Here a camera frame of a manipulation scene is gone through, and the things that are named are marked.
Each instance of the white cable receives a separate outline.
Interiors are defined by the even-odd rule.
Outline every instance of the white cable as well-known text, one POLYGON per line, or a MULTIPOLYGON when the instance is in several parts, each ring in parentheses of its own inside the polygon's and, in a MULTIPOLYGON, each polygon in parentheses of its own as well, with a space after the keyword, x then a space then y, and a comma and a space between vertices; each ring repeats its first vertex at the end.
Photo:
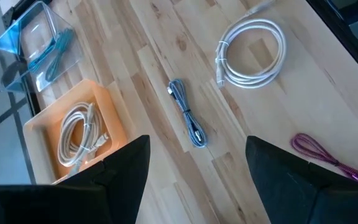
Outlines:
POLYGON ((60 126, 60 139, 58 144, 58 160, 65 167, 73 165, 69 176, 80 169, 86 155, 90 159, 94 157, 96 150, 108 140, 108 135, 100 135, 102 119, 100 112, 94 108, 94 104, 85 102, 77 103, 63 118, 60 126), (71 141, 77 122, 83 120, 84 128, 81 144, 75 145, 71 141))
POLYGON ((281 28, 274 22, 267 19, 245 19, 256 12, 259 12, 274 1, 265 1, 253 7, 242 16, 237 22, 227 28, 219 41, 216 49, 216 82, 219 87, 224 85, 224 78, 232 84, 241 88, 259 88, 270 83, 283 66, 285 56, 287 54, 287 43, 281 28), (277 40, 278 53, 273 62, 265 69, 255 74, 242 74, 235 71, 227 62, 227 49, 231 42, 242 32, 251 29, 264 29, 270 31, 277 40))

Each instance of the purple cable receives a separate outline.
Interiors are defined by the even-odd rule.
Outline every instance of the purple cable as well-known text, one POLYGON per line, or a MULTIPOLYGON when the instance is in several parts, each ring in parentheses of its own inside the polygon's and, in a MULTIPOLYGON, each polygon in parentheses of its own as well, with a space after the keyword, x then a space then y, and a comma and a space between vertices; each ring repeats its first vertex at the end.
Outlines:
POLYGON ((296 134, 291 139, 291 146, 302 155, 319 159, 340 168, 350 179, 358 181, 358 170, 339 162, 309 135, 303 133, 296 134))

